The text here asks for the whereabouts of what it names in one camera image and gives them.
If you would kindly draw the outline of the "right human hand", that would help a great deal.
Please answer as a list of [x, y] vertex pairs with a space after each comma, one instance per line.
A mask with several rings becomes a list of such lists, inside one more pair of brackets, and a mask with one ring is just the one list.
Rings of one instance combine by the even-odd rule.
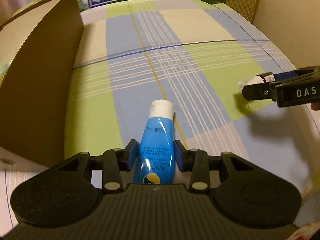
[[320, 110], [319, 102], [313, 102], [313, 103], [311, 103], [310, 107], [311, 107], [311, 109], [312, 109], [313, 111], [319, 111], [319, 110]]

